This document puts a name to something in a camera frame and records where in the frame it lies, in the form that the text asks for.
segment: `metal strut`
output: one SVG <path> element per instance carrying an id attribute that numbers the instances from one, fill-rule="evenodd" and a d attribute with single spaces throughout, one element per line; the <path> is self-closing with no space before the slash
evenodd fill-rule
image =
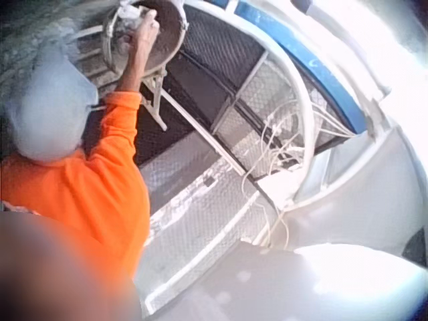
<path id="1" fill-rule="evenodd" d="M 167 75 L 167 70 L 163 66 L 153 77 L 144 79 L 142 82 L 146 87 L 153 93 L 153 103 L 150 100 L 146 100 L 142 105 L 147 109 L 153 119 L 159 124 L 162 130 L 165 132 L 168 129 L 167 124 L 162 120 L 159 112 L 161 109 L 161 98 L 162 98 L 162 85 L 163 79 Z"/>

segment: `orange shirt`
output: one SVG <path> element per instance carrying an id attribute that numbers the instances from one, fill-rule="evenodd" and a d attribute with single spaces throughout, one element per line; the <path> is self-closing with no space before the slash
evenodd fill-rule
<path id="1" fill-rule="evenodd" d="M 132 277 L 150 220 L 147 187 L 132 159 L 141 95 L 114 92 L 105 101 L 101 139 L 88 158 L 78 150 L 36 164 L 15 154 L 1 164 L 0 198 L 93 237 Z"/>

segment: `man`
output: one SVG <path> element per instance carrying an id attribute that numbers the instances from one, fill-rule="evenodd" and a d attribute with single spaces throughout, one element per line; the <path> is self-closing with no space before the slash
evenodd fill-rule
<path id="1" fill-rule="evenodd" d="M 79 249 L 85 248 L 83 239 L 93 238 L 129 277 L 136 269 L 149 232 L 148 191 L 132 158 L 142 99 L 141 78 L 159 31 L 155 17 L 156 11 L 149 11 L 132 37 L 128 65 L 116 91 L 105 99 L 101 139 L 88 158 L 80 148 L 76 149 L 80 144 L 80 129 L 73 131 L 80 134 L 73 135 L 76 137 L 73 142 L 68 139 L 66 148 L 51 135 L 37 140 L 37 152 L 31 153 L 28 151 L 32 144 L 28 142 L 35 139 L 23 137 L 20 132 L 23 126 L 15 126 L 14 140 L 20 154 L 5 159 L 1 165 L 2 200 L 60 222 L 78 235 L 72 239 L 83 244 L 76 246 Z M 31 112 L 35 119 L 30 121 L 46 121 L 45 117 L 49 117 L 46 124 L 61 123 L 64 117 L 55 111 Z M 61 148 L 49 157 L 40 155 L 41 150 L 51 151 L 51 146 Z M 72 154 L 62 154 L 73 149 Z"/>

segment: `blue trim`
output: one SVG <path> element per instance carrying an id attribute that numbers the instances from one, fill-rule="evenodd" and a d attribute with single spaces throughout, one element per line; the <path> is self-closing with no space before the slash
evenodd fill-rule
<path id="1" fill-rule="evenodd" d="M 210 2 L 213 5 L 221 7 L 223 9 L 225 9 L 227 7 L 227 4 L 229 3 L 229 0 L 204 0 L 204 1 Z"/>
<path id="2" fill-rule="evenodd" d="M 225 7 L 228 0 L 209 0 L 208 2 Z M 341 111 L 343 118 L 348 121 L 355 133 L 360 134 L 366 130 L 364 114 L 352 96 L 343 88 L 330 70 L 294 37 L 290 29 L 266 13 L 242 1 L 237 6 L 235 14 L 270 35 L 295 62 L 318 82 L 324 92 L 341 109 L 338 111 Z"/>

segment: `blurred object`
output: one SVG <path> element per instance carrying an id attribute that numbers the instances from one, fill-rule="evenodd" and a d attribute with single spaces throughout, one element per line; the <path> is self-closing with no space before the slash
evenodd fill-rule
<path id="1" fill-rule="evenodd" d="M 293 252 L 239 242 L 151 321 L 425 320 L 428 271 L 391 254 L 323 244 Z"/>
<path id="2" fill-rule="evenodd" d="M 59 44 L 44 47 L 6 105 L 13 141 L 20 154 L 51 162 L 80 145 L 96 87 L 72 65 Z"/>

